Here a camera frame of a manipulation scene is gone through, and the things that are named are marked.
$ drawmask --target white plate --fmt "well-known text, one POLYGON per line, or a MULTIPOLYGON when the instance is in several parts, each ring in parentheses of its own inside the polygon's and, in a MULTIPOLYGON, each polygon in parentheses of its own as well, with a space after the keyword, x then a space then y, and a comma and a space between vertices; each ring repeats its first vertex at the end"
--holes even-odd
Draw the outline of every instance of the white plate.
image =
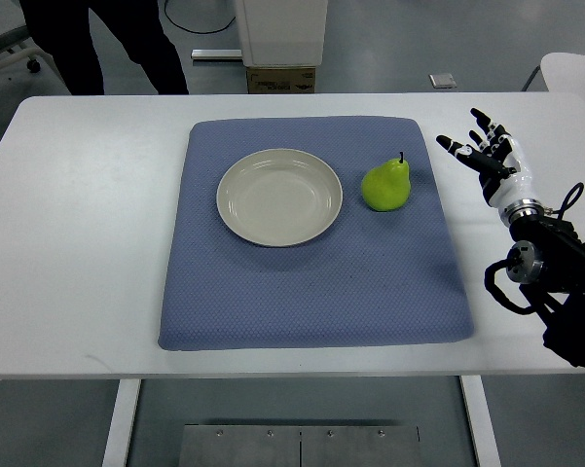
POLYGON ((266 246, 290 246, 322 234, 338 217, 342 185, 325 162, 296 149, 267 149, 236 162, 216 192, 227 226, 266 246))

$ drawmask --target floor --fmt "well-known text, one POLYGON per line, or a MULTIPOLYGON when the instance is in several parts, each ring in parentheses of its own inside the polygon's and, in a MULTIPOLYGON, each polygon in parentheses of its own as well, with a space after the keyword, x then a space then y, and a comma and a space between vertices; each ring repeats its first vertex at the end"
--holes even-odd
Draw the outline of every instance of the floor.
MULTIPOLYGON (((230 0, 169 0, 167 12, 175 22, 200 31, 218 29, 234 15, 230 0)), ((180 53, 191 93, 246 92, 241 63, 197 63, 190 58, 192 49, 239 48, 234 23, 218 34, 194 35, 173 26, 164 15, 162 21, 180 53)), ((91 34, 108 94, 154 93, 141 69, 95 16, 91 34)), ((534 66, 551 52, 585 54, 585 0, 331 0, 316 91, 519 91, 534 66), (452 73, 457 88, 435 90, 429 73, 452 73)), ((540 76, 530 90, 545 90, 540 76)), ((38 74, 29 73, 23 63, 0 71, 0 139, 25 98, 63 94, 65 87, 44 63, 38 74)), ((343 401, 341 406, 313 401, 309 407, 320 409, 313 416, 298 416, 351 419, 380 417, 377 404, 389 405, 392 394, 397 403, 385 416, 431 427, 432 420, 443 426, 447 416, 454 426, 463 422, 463 407, 450 378, 438 381, 437 387, 453 402, 441 409, 433 403, 433 394, 427 394, 428 403, 420 404, 418 413, 402 401, 427 384, 416 386, 412 380, 260 382, 265 391, 279 391, 287 398, 265 406, 264 399, 255 398, 254 382, 245 380, 144 384, 129 465, 145 465, 145 459, 177 465, 168 450, 176 449, 178 433, 166 442, 159 436, 165 420, 177 425, 184 419, 178 421, 173 407, 180 407, 188 421, 225 416, 219 412, 221 401, 235 418, 289 418, 290 407, 303 406, 303 395, 322 392, 349 397, 336 398, 343 401), (186 401, 201 397, 204 402, 191 411, 186 401), (354 401, 359 401, 356 409, 348 411, 354 401)), ((585 375, 484 377, 484 384, 502 465, 585 466, 585 375)), ((116 381, 0 381, 0 466, 100 465, 116 388, 116 381)), ((432 447, 426 444, 426 465, 474 465, 461 429, 448 428, 447 436, 433 438, 432 447)))

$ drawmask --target wire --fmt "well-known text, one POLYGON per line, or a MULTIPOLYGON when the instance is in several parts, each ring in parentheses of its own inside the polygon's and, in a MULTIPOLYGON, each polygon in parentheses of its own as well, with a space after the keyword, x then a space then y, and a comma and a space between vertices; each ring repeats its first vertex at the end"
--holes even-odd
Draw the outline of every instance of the wire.
POLYGON ((234 20, 236 19, 236 17, 233 17, 232 20, 227 23, 227 26, 221 27, 220 29, 216 29, 215 31, 192 31, 192 30, 187 29, 187 28, 185 28, 183 26, 180 26, 179 24, 177 24, 175 21, 173 21, 169 17, 168 13, 166 12, 166 6, 168 5, 168 1, 169 0, 165 0, 165 7, 164 7, 166 19, 168 19, 169 21, 171 21, 171 24, 173 24, 175 27, 179 27, 181 30, 186 31, 186 32, 190 32, 191 34, 201 34, 201 35, 205 35, 205 34, 216 34, 217 32, 222 32, 225 29, 227 29, 228 27, 230 27, 232 25, 232 23, 234 22, 234 20))
POLYGON ((490 265, 487 269, 485 269, 485 288, 489 291, 492 297, 494 297, 495 301, 504 306, 506 309, 509 309, 517 314, 526 315, 534 313, 534 307, 528 306, 526 308, 522 308, 521 306, 512 303, 510 299, 504 295, 501 289, 495 285, 495 274, 499 270, 514 268, 521 262, 521 258, 517 256, 509 256, 509 258, 506 258, 505 260, 501 260, 490 265))
POLYGON ((574 204, 577 203, 577 201, 582 196, 582 193, 584 193, 584 184, 582 182, 578 182, 573 186, 573 188, 571 188, 568 191, 567 195, 565 196, 565 199, 563 200, 563 204, 561 204, 560 209, 558 211, 553 211, 552 214, 558 214, 558 220, 562 221, 565 213, 574 204))

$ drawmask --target robotic hand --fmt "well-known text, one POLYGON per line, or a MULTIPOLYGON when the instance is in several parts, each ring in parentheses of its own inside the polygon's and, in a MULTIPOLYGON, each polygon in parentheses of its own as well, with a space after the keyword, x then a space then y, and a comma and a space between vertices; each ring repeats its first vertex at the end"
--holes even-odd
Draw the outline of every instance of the robotic hand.
POLYGON ((585 243, 571 222, 563 220, 584 190, 578 183, 557 211, 543 207, 532 187, 532 176, 519 143, 483 112, 471 110, 485 137, 469 136, 476 148, 447 136, 437 142, 460 162, 476 170, 487 204, 515 240, 505 260, 489 266, 485 287, 504 307, 519 314, 536 312, 545 323, 543 344, 574 367, 585 367, 585 243), (495 285, 495 274, 506 269, 530 306, 512 303, 495 285), (564 303, 551 293, 567 294, 564 303))

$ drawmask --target black pants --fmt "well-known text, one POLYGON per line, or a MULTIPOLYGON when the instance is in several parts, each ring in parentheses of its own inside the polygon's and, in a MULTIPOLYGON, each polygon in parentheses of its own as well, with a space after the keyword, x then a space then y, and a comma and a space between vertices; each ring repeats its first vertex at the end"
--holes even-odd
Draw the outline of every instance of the black pants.
POLYGON ((55 60, 74 95, 104 94, 89 29, 89 9, 143 67, 160 94, 187 94, 175 46, 165 36, 157 0, 20 0, 30 36, 55 60))

